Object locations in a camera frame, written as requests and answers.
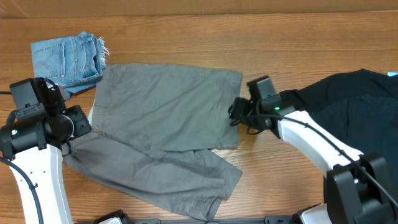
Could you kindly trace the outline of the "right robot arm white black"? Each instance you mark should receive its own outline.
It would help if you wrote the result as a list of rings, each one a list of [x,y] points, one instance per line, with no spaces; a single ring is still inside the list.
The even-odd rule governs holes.
[[[297,148],[324,176],[324,203],[294,215],[293,223],[395,223],[397,200],[385,158],[364,154],[319,126],[304,110],[282,104],[279,95],[263,100],[237,97],[228,109],[231,126],[248,134],[272,131]]]

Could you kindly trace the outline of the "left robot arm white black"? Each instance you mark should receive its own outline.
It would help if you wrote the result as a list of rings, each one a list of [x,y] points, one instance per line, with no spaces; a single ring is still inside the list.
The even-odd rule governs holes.
[[[15,177],[26,223],[72,223],[62,145],[91,131],[80,106],[41,111],[1,128],[1,162]]]

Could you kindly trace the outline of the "grey shorts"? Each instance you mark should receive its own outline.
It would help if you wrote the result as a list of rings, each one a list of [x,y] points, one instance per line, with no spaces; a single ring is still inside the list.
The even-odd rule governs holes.
[[[96,86],[90,133],[65,164],[172,213],[215,217],[241,171],[215,149],[236,148],[228,108],[243,74],[183,65],[107,67]]]

